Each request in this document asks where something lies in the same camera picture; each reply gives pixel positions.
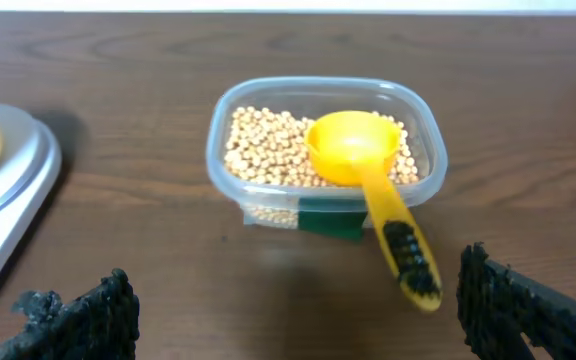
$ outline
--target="dark wood surface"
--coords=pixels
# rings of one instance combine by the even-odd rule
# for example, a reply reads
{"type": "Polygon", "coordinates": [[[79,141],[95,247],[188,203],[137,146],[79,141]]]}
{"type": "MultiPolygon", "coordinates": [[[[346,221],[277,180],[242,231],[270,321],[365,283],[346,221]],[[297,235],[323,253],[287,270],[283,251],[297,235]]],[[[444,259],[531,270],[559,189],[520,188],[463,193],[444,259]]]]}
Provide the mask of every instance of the dark wood surface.
{"type": "Polygon", "coordinates": [[[0,102],[67,160],[0,278],[0,342],[24,290],[68,301],[113,267],[141,299],[140,359],[470,359],[459,254],[576,298],[576,18],[0,14],[0,102]],[[269,75],[384,78],[433,109],[450,166],[414,210],[446,296],[421,315],[361,245],[244,227],[210,183],[213,106],[269,75]]]}

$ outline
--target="plastic container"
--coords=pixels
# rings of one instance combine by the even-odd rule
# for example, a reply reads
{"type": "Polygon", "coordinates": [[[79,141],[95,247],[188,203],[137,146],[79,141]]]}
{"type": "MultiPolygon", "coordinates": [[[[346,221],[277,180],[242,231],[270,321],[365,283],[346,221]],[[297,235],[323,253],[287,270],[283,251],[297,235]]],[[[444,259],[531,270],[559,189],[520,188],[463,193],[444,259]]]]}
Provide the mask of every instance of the plastic container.
{"type": "Polygon", "coordinates": [[[235,200],[246,223],[297,228],[302,212],[360,213],[366,204],[360,188],[259,185],[241,180],[225,167],[225,143],[237,107],[290,111],[295,118],[317,119],[342,110],[378,111],[394,116],[408,131],[408,145],[420,180],[398,185],[406,205],[419,205],[443,184],[446,147],[428,105],[410,89],[378,79],[344,77],[272,77],[243,82],[228,90],[215,107],[206,163],[215,186],[235,200]]]}

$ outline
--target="measuring scoop handle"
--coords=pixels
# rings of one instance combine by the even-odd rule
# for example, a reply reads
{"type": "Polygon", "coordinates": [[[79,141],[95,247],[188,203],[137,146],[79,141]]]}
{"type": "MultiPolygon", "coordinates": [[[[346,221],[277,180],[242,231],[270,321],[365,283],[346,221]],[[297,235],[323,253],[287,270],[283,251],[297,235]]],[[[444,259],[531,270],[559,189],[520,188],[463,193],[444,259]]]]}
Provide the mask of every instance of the measuring scoop handle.
{"type": "MultiPolygon", "coordinates": [[[[426,239],[417,225],[417,222],[412,217],[410,210],[404,203],[401,195],[390,181],[384,172],[383,165],[379,162],[370,162],[355,166],[361,178],[361,184],[368,205],[368,211],[372,219],[377,238],[379,239],[379,246],[386,258],[386,262],[390,267],[392,274],[396,279],[399,279],[400,269],[397,262],[393,257],[392,251],[388,244],[388,239],[384,234],[384,226],[388,222],[401,221],[410,225],[414,229],[414,233],[418,240],[418,245],[424,254],[424,258],[429,263],[430,272],[433,274],[437,285],[441,286],[441,280],[435,264],[434,258],[426,243],[426,239]]],[[[434,311],[441,303],[441,296],[439,297],[424,297],[416,294],[414,290],[400,282],[404,294],[409,297],[417,306],[422,310],[434,311]]]]}

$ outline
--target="white scale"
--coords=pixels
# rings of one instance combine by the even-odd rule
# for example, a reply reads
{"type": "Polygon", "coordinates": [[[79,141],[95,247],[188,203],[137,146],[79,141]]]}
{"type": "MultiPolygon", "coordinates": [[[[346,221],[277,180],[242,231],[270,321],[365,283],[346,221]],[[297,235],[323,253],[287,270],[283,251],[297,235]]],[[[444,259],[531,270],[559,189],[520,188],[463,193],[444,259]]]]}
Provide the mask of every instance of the white scale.
{"type": "Polygon", "coordinates": [[[59,144],[27,112],[0,105],[0,271],[53,186],[59,144]]]}

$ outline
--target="yellow bowl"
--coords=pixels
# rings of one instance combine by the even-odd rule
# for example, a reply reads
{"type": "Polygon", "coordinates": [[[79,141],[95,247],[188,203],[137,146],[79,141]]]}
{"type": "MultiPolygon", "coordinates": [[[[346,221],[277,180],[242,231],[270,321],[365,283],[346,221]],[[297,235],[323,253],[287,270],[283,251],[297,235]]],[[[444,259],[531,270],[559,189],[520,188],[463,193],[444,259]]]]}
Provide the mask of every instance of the yellow bowl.
{"type": "Polygon", "coordinates": [[[401,130],[392,122],[364,111],[340,111],[319,118],[306,134],[315,171],[343,186],[361,185],[355,165],[383,162],[386,174],[399,150],[401,130]]]}

